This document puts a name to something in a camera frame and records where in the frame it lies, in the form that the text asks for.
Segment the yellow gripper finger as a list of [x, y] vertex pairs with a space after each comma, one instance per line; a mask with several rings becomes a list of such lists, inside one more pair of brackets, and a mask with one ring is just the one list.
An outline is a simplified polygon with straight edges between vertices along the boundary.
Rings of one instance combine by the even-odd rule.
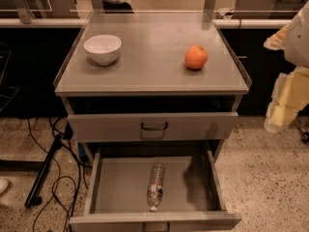
[[296, 67], [289, 74], [280, 73], [273, 87], [264, 128], [269, 132], [285, 130], [308, 104], [309, 69]]
[[264, 47], [270, 50], [284, 50], [286, 46], [285, 41], [288, 28], [289, 26], [286, 25], [275, 34], [267, 38], [264, 42]]

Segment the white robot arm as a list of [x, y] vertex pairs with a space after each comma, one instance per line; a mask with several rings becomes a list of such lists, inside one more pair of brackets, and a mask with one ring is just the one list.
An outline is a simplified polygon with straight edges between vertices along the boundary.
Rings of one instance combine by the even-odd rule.
[[264, 47], [282, 49], [285, 59], [295, 65], [292, 72], [277, 77], [267, 108], [264, 128], [280, 132], [309, 104], [309, 2], [288, 25], [267, 38]]

